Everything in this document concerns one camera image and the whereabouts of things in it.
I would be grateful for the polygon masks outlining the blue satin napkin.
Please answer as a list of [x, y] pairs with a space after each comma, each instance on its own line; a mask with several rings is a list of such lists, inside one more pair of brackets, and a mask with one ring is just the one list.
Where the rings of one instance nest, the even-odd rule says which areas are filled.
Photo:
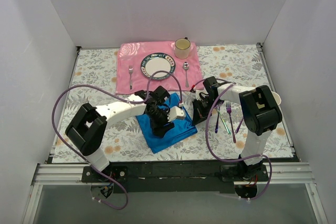
[[147, 145], [154, 154], [176, 144], [197, 133], [197, 129], [192, 125], [192, 119], [183, 107], [186, 117], [184, 120], [174, 120], [174, 127], [169, 130], [163, 138], [159, 138], [152, 133], [150, 118], [144, 114], [136, 117]]

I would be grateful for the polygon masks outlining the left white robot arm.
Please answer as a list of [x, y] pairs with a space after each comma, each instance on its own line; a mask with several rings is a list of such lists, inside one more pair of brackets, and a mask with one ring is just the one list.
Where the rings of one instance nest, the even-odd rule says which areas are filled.
[[110, 162], [101, 148], [105, 130], [111, 125], [133, 116], [147, 115], [150, 132], [163, 138], [174, 127], [171, 109], [164, 103], [170, 99], [162, 86], [154, 91], [137, 91], [126, 102], [114, 102], [101, 106], [86, 103], [80, 107], [65, 130], [66, 136], [81, 155], [95, 168], [93, 175], [100, 182], [111, 178]]

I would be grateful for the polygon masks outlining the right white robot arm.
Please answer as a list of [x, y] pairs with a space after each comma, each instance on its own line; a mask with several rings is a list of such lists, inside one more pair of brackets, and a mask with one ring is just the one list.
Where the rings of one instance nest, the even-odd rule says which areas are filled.
[[203, 90], [195, 91], [193, 105], [193, 125], [209, 123], [212, 110], [221, 102], [240, 105], [247, 127], [247, 138], [238, 159], [220, 159], [221, 176], [248, 181], [262, 170], [266, 142], [273, 130], [282, 121], [279, 108], [281, 99], [266, 85], [244, 87], [232, 82], [217, 82], [215, 77], [203, 81]]

